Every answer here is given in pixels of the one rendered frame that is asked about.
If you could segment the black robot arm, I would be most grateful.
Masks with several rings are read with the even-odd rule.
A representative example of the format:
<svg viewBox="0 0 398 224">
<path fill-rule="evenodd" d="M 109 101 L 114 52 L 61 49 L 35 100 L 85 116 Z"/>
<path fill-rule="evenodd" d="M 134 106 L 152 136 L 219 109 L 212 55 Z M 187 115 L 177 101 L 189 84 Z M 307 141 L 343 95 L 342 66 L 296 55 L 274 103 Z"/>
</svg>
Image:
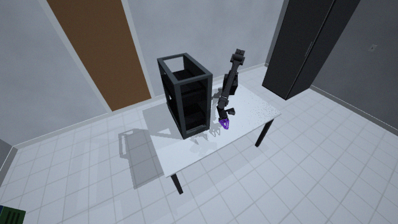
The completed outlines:
<svg viewBox="0 0 398 224">
<path fill-rule="evenodd" d="M 234 108 L 224 110 L 224 107 L 227 106 L 229 103 L 228 98 L 229 98 L 230 88 L 237 81 L 237 76 L 238 76 L 237 68 L 238 68 L 239 64 L 243 65 L 243 62 L 245 59 L 244 53 L 245 53 L 244 50 L 237 49 L 235 54 L 232 54 L 232 57 L 230 60 L 230 62 L 232 62 L 232 68 L 229 71 L 229 74 L 226 78 L 227 83 L 225 85 L 225 88 L 224 88 L 221 96 L 219 97 L 218 106 L 216 107 L 218 112 L 222 110 L 221 111 L 222 116 L 227 116 L 227 113 L 230 115 L 235 115 Z"/>
</svg>

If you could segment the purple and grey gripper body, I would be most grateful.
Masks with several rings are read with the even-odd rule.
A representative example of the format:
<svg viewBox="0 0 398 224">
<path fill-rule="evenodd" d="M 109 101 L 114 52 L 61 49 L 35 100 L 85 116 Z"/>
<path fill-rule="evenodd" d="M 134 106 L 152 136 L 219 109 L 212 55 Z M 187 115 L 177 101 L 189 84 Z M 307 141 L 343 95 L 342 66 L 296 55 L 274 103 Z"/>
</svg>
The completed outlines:
<svg viewBox="0 0 398 224">
<path fill-rule="evenodd" d="M 223 119 L 229 120 L 229 118 L 227 116 L 222 116 L 221 111 L 218 112 L 218 114 L 219 114 L 219 118 L 218 118 L 219 120 L 218 121 L 223 120 Z"/>
</svg>

